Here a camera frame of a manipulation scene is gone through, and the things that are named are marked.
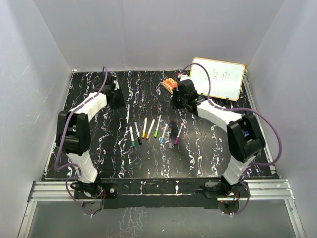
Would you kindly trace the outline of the black cap marker pen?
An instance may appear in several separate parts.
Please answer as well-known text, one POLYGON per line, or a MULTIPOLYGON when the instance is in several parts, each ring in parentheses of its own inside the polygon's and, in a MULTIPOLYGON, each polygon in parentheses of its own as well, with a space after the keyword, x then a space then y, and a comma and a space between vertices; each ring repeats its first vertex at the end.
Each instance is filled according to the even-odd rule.
POLYGON ((136 129, 138 144, 142 145, 142 138, 140 136, 140 132, 139 132, 139 129, 138 129, 138 124, 137 124, 136 121, 134 122, 134 125, 135 125, 135 129, 136 129))

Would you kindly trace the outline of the green cap marker pen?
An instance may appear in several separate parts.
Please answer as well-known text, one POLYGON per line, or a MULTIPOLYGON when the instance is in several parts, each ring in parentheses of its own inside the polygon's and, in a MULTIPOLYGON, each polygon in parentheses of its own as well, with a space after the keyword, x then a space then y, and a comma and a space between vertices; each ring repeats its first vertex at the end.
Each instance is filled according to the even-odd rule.
POLYGON ((130 138, 131 138, 132 147, 135 148, 135 140, 134 140, 134 134, 133 134, 132 126, 129 127, 129 132, 130 132, 130 138))

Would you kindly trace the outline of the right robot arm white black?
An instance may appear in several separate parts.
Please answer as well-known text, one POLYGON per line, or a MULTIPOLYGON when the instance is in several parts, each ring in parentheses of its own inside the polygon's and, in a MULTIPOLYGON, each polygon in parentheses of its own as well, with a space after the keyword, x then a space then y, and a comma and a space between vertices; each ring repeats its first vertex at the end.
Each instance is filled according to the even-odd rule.
POLYGON ((182 80, 173 89, 171 105, 186 109, 197 117, 206 119, 227 133, 231 154, 227 169, 221 176, 221 192, 228 197, 238 192, 238 182, 243 172, 265 147, 264 136, 252 113, 242 115, 218 109, 200 96, 190 79, 182 80))

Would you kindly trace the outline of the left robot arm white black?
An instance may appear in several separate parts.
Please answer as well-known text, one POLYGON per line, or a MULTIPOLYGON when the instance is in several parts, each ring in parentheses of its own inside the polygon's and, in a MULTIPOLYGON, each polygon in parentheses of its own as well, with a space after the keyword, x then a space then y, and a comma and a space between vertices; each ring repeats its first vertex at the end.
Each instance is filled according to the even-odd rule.
POLYGON ((86 183, 85 192, 92 198, 101 195, 102 185, 96 182, 98 172, 89 153, 90 121, 107 106, 118 109, 124 105, 117 77, 106 74, 101 89, 90 93, 75 108, 58 114, 55 140, 58 152, 54 169, 59 171, 67 166, 73 166, 79 175, 78 180, 86 183))

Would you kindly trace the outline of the orange cap marker pen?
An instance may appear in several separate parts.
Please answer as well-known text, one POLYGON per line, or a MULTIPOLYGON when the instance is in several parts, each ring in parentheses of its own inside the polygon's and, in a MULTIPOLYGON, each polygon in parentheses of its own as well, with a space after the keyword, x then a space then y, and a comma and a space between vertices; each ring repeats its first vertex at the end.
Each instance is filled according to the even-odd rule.
POLYGON ((146 127, 147 127, 147 117, 144 119, 144 125, 143 125, 143 130, 142 130, 142 138, 146 137, 146 127))

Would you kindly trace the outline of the magenta cap marker pen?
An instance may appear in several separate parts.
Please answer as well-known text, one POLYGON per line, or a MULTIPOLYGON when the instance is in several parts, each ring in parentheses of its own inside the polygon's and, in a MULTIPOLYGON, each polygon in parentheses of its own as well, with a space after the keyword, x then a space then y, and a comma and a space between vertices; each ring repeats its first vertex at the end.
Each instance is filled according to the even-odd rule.
POLYGON ((180 138, 180 134, 181 134, 183 125, 184 125, 184 123, 182 122, 182 123, 181 123, 181 126, 180 126, 180 128, 179 128, 179 130, 178 130, 177 137, 176 137, 176 139, 175 139, 175 141, 174 141, 174 145, 177 145, 177 144, 179 143, 179 138, 180 138))

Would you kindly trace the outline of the lime cap marker pen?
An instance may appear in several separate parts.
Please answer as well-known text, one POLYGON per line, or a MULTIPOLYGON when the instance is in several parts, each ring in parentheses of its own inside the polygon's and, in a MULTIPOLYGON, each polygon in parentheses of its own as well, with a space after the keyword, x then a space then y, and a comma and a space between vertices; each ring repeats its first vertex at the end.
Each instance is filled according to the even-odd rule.
POLYGON ((158 118, 158 123, 157 123, 156 129, 155 129, 154 138, 157 138, 157 136, 158 136, 160 120, 161 120, 161 115, 159 115, 159 118, 158 118))

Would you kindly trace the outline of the light blue cap marker pen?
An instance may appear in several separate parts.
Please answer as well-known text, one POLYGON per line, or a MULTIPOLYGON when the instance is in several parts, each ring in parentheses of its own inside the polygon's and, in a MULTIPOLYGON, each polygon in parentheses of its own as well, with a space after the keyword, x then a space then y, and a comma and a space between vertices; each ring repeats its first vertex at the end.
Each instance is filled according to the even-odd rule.
POLYGON ((160 143, 161 143, 161 144, 163 144, 163 142, 164 142, 164 136, 165 136, 167 127, 168 127, 168 124, 166 123, 166 124, 165 124, 165 127, 164 127, 164 129, 163 129, 162 136, 161 136, 161 138, 160 138, 160 143))

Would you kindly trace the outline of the peach cap marker pen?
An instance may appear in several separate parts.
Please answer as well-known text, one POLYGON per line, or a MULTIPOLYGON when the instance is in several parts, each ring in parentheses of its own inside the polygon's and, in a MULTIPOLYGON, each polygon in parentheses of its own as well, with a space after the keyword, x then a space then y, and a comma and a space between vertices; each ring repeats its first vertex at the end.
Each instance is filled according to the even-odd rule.
POLYGON ((147 139, 147 140, 150 138, 150 135, 151 135, 151 132, 152 132, 154 123, 155 123, 155 119, 153 119, 152 122, 151 122, 151 124, 150 124, 149 130, 148 130, 148 133, 147 133, 147 136, 146 136, 146 139, 147 139))

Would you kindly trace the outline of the dark purple thin pen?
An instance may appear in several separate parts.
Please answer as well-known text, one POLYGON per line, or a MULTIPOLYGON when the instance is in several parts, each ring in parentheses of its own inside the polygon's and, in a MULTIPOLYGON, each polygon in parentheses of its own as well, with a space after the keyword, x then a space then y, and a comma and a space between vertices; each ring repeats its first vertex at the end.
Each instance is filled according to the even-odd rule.
POLYGON ((172 124, 170 124, 170 130, 169 130, 169 149, 172 149, 173 145, 172 145, 172 129, 173 126, 172 124))

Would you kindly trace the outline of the orange spiral notebook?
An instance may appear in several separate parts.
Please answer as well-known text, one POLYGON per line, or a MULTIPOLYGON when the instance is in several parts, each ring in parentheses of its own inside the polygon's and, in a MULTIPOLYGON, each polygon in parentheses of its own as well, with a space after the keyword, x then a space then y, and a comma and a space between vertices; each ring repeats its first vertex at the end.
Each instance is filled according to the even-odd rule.
POLYGON ((168 78, 162 82, 162 86, 170 93, 173 94, 173 89, 178 87, 177 81, 173 78, 168 78))

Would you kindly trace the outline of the blue eraser tool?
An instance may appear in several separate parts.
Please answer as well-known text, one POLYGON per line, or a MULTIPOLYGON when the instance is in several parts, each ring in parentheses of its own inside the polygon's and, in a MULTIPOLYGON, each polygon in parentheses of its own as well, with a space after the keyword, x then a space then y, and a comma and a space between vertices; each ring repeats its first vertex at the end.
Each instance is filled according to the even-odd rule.
POLYGON ((246 137, 246 136, 249 135, 249 132, 248 132, 247 130, 244 130, 244 131, 243 131, 243 135, 244 135, 244 137, 246 137))

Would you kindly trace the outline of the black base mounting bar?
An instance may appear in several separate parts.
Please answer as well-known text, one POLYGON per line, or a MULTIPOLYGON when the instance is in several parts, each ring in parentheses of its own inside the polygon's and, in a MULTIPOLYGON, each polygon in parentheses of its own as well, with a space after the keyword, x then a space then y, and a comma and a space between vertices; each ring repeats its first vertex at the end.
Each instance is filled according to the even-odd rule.
POLYGON ((75 198, 97 199, 103 209, 128 207, 203 207, 237 212, 239 200, 250 197, 246 182, 229 185, 220 178, 98 179, 75 181, 75 198))

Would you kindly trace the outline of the white board yellow frame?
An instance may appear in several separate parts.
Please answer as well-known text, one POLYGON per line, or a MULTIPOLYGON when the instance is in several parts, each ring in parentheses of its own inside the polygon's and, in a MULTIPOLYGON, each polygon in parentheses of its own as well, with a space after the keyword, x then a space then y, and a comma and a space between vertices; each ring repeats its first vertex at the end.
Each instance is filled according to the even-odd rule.
POLYGON ((237 101, 240 97, 245 66, 239 63, 213 59, 193 58, 190 69, 190 79, 199 94, 207 93, 210 97, 237 101))

